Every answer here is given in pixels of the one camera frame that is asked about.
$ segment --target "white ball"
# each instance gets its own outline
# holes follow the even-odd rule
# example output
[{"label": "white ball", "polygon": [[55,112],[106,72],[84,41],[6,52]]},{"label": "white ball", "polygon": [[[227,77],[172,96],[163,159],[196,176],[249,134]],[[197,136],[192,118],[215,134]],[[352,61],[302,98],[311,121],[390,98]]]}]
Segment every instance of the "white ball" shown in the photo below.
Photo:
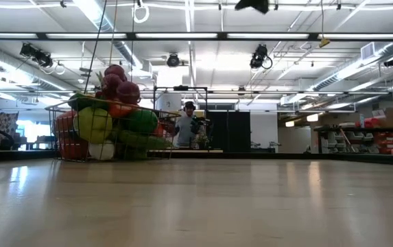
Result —
[{"label": "white ball", "polygon": [[114,149],[114,144],[111,141],[105,141],[104,144],[89,143],[89,154],[98,161],[109,161],[112,159]]}]

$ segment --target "wooden floor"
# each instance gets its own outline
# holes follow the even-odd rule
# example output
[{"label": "wooden floor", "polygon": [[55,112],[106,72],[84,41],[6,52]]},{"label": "wooden floor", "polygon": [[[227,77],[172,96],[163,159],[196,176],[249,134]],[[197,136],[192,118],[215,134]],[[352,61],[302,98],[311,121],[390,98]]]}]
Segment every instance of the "wooden floor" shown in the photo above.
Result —
[{"label": "wooden floor", "polygon": [[393,246],[393,166],[0,163],[0,246]]}]

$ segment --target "black curtain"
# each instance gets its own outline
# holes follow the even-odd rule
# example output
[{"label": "black curtain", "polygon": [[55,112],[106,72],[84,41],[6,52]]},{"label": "black curtain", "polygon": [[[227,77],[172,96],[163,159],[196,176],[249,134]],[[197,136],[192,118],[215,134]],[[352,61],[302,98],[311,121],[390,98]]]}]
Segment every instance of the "black curtain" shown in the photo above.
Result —
[{"label": "black curtain", "polygon": [[251,144],[250,113],[207,112],[213,122],[211,146],[224,152],[249,152]]}]

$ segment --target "shelving unit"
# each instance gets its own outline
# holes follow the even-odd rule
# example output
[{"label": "shelving unit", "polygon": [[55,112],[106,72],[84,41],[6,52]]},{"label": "shelving unit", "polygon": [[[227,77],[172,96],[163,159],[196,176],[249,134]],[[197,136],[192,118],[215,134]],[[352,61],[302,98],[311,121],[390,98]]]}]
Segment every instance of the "shelving unit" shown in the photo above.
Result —
[{"label": "shelving unit", "polygon": [[318,148],[321,154],[393,154],[393,128],[319,127],[314,131],[318,133]]}]

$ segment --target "man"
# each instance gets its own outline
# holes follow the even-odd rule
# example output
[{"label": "man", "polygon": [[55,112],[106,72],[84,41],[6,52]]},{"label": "man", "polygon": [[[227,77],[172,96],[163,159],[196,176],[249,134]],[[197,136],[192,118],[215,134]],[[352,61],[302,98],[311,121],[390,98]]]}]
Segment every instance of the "man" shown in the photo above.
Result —
[{"label": "man", "polygon": [[190,148],[198,133],[199,125],[193,116],[195,109],[193,102],[186,102],[184,104],[184,115],[176,121],[175,134],[178,134],[176,145],[179,148]]}]

